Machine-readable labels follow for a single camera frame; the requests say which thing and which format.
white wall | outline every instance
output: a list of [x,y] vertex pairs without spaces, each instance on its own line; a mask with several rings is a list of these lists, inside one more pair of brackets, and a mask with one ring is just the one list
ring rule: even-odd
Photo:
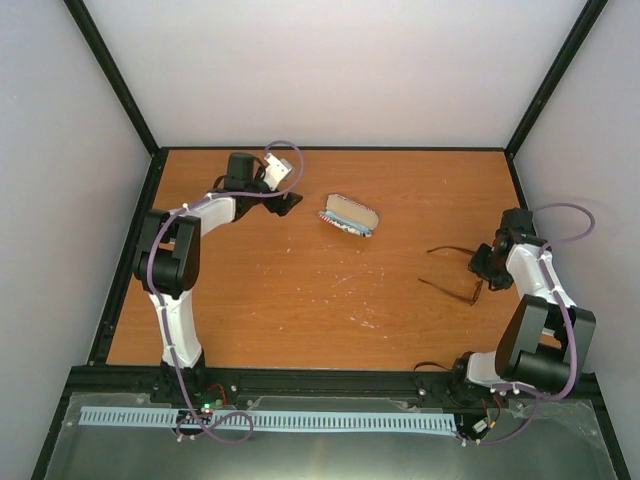
[[149,162],[62,1],[0,13],[0,478],[86,361]]
[[[633,478],[640,478],[640,2],[609,2],[516,157],[531,206],[593,210],[592,236],[556,250],[571,296],[597,317],[589,356]],[[545,213],[542,234],[580,231]]]
[[585,0],[88,0],[162,145],[505,146]]

brown wooden surface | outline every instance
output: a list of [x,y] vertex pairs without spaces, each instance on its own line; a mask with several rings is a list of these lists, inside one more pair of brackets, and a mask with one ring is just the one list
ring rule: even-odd
[[[155,206],[200,198],[225,172],[228,155],[172,151]],[[297,163],[292,152],[284,156]],[[472,294],[467,256],[425,252],[439,245],[475,249],[493,239],[502,211],[517,205],[504,155],[308,151],[306,160],[295,189],[305,198],[289,215],[257,206],[203,239],[193,304],[207,363],[409,369],[494,350],[518,303],[515,288],[485,289],[470,307],[418,277]],[[378,212],[373,237],[321,221],[316,213],[329,193]],[[154,309],[134,279],[109,363],[158,364],[161,350]]]

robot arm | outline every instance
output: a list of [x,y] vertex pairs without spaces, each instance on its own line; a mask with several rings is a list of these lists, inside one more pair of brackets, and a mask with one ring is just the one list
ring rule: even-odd
[[[267,166],[254,156],[233,153],[229,157],[227,174],[214,184],[214,193],[251,192],[270,193],[277,191],[282,180],[293,171],[286,161],[269,154]],[[254,175],[254,164],[260,167]],[[217,189],[224,180],[223,188]],[[177,354],[180,368],[193,368],[204,364],[204,352],[198,341],[192,308],[193,287],[200,270],[200,238],[220,225],[239,220],[251,207],[263,203],[272,213],[286,215],[302,200],[302,196],[289,193],[286,196],[218,197],[212,198],[178,217],[169,228],[162,243],[173,244],[173,249],[159,248],[153,264],[153,283],[164,300],[168,316],[168,327]],[[164,363],[174,366],[173,359],[162,328],[160,301],[147,285],[149,252],[158,231],[172,212],[151,210],[146,215],[134,258],[134,275],[149,293],[162,332]]]
[[[552,253],[545,251],[540,256],[545,243],[545,239],[535,234],[532,212],[520,208],[506,210],[493,245],[482,244],[469,262],[469,269],[486,280],[491,290],[506,289],[515,283],[520,304],[496,351],[469,357],[467,380],[488,388],[519,383],[543,391],[558,391],[566,385],[568,340],[554,291],[569,311],[580,374],[595,330],[595,317],[592,312],[578,308],[564,291],[553,268]],[[542,335],[553,336],[560,346],[542,343]]]

brown eyeglasses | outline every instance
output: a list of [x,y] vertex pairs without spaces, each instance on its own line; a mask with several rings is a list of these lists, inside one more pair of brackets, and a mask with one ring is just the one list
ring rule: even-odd
[[[454,246],[450,246],[450,245],[443,245],[441,247],[436,247],[436,248],[432,248],[431,250],[427,250],[427,253],[433,253],[433,252],[437,252],[438,250],[455,250],[457,252],[460,253],[464,253],[465,255],[473,255],[475,252],[473,250],[469,250],[468,248],[462,248],[462,247],[454,247]],[[482,292],[482,285],[483,285],[483,281],[480,280],[478,282],[476,282],[476,289],[473,292],[473,295],[471,296],[471,298],[462,296],[462,295],[458,295],[455,292],[452,292],[451,290],[447,290],[446,288],[441,287],[440,285],[437,285],[433,282],[430,282],[429,280],[425,280],[423,278],[418,278],[419,282],[422,282],[426,285],[429,285],[433,288],[436,288],[438,290],[440,290],[442,293],[444,293],[445,295],[450,296],[451,298],[455,298],[456,300],[460,300],[461,302],[464,302],[466,304],[468,304],[469,306],[474,305],[478,299],[480,298],[480,292]]]

black frame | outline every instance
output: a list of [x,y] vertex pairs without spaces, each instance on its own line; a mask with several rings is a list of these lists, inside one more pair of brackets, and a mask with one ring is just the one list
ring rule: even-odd
[[[157,193],[160,179],[170,150],[172,149],[234,149],[237,147],[158,147],[141,111],[131,95],[118,67],[110,55],[91,15],[82,0],[64,0],[69,12],[76,21],[87,44],[109,80],[131,123],[138,132],[141,141],[150,154],[151,162],[147,176],[136,205],[125,245],[120,256],[109,295],[98,324],[87,365],[71,369],[64,387],[58,408],[53,417],[49,433],[45,439],[32,479],[42,479],[62,426],[69,399],[77,392],[131,392],[151,393],[158,390],[161,379],[160,367],[111,366],[106,365],[107,356],[120,317],[120,311],[131,280],[131,265],[135,253],[137,238],[142,220],[151,208]],[[463,151],[501,151],[520,207],[527,208],[527,202],[515,168],[515,157],[528,133],[540,116],[546,102],[562,79],[572,59],[587,37],[591,27],[607,4],[607,0],[588,0],[571,29],[560,52],[536,92],[529,108],[516,128],[508,145],[504,148],[450,148],[450,147],[304,147],[308,150],[387,150],[387,151],[424,151],[424,150],[463,150]],[[262,147],[241,147],[243,149],[261,149]],[[207,372],[220,380],[227,392],[236,390],[231,401],[238,406],[246,405],[261,395],[296,396],[345,396],[392,398],[405,401],[410,405],[442,408],[454,414],[481,414],[482,406],[474,404],[461,408],[451,402],[446,385],[451,374],[448,372],[376,372],[376,371],[325,371],[325,370],[268,370],[268,369],[219,369],[207,368]],[[607,408],[595,375],[583,375],[570,398],[585,399],[592,402],[602,430],[609,455],[619,479],[630,479],[622,451],[615,436]]]

